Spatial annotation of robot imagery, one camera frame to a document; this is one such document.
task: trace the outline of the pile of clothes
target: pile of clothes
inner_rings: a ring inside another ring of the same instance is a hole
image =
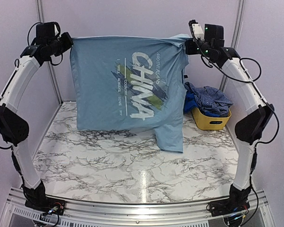
[[[191,83],[184,84],[187,92],[184,112],[190,112],[198,107],[200,112],[208,117],[227,117],[232,101],[219,89],[205,86],[194,87]]]

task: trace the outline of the white marble tabletop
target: white marble tabletop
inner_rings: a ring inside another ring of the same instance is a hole
[[[184,153],[161,151],[152,130],[78,131],[64,103],[34,165],[46,193],[87,201],[165,203],[229,193],[238,153],[226,130],[202,131],[185,116]]]

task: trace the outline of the blue clothing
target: blue clothing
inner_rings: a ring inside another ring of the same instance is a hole
[[[186,82],[187,89],[184,112],[189,112],[198,107],[200,112],[209,117],[227,117],[229,108],[233,105],[226,95],[219,89],[205,86],[194,87]]]
[[[75,38],[71,70],[79,130],[153,128],[162,150],[183,152],[187,35]]]

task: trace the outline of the yellow laundry basket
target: yellow laundry basket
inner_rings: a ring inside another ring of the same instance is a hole
[[[207,117],[200,112],[199,108],[194,108],[192,114],[197,127],[202,130],[221,130],[231,117],[230,110],[228,117]]]

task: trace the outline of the ventilation grille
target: ventilation grille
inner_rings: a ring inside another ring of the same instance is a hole
[[[32,210],[27,210],[25,208],[20,208],[20,207],[15,207],[14,208],[14,214],[20,215],[25,218],[33,219],[36,221],[44,221],[44,222],[50,222],[50,219],[47,218],[46,216],[40,218],[40,213],[36,213],[35,211]],[[94,225],[94,224],[89,224],[86,222],[82,221],[76,221],[76,220],[68,220],[68,219],[63,219],[63,216],[60,216],[60,223],[58,225],[59,227],[112,227],[113,225]],[[200,221],[200,222],[195,222],[195,223],[190,223],[186,225],[172,225],[169,227],[209,227],[208,221]]]

